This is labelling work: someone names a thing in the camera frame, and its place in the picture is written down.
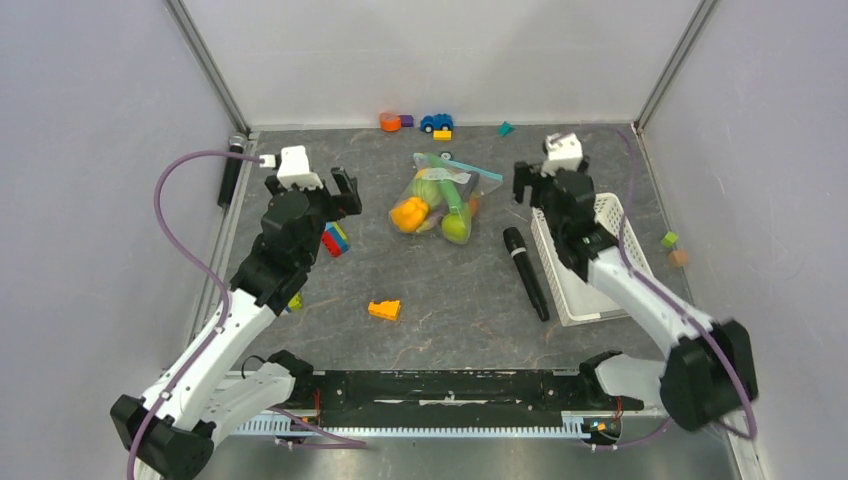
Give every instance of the plastic bag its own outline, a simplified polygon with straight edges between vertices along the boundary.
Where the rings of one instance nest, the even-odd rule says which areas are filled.
[[[404,233],[420,234],[438,226],[449,241],[468,242],[480,197],[498,188],[503,175],[459,163],[450,152],[416,153],[413,159],[418,173],[389,219]]]

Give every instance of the white wall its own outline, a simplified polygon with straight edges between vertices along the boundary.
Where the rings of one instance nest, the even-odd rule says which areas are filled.
[[[848,3],[720,2],[646,132],[697,303],[749,329],[775,480],[844,478]]]
[[[230,125],[159,1],[0,6],[0,478],[122,478],[109,408],[184,346],[201,277],[153,187]],[[166,217],[195,251],[222,163],[176,172]]]
[[[632,121],[697,0],[184,0],[253,126]]]

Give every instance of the blue toy car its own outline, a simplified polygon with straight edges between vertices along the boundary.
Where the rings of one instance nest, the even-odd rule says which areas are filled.
[[[433,130],[453,130],[453,118],[447,113],[437,113],[422,118],[421,131],[433,133]]]

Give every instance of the white basket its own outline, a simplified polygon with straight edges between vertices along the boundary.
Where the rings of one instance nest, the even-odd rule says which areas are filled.
[[[599,193],[595,197],[595,219],[613,235],[618,235],[622,213],[621,202],[615,194]],[[535,208],[532,229],[536,248],[545,267],[545,276],[548,278],[548,284],[556,302],[559,320],[564,326],[608,320],[626,314],[609,297],[587,285],[574,272],[560,263],[545,215]],[[630,228],[630,222],[624,227],[624,246],[633,265],[653,275],[645,259],[645,253],[642,252],[642,247],[639,246],[639,241],[633,229]]]

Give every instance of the yellow bell pepper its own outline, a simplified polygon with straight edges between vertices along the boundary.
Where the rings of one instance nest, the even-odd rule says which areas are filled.
[[[430,207],[419,197],[409,197],[389,212],[401,232],[412,233],[424,222]]]

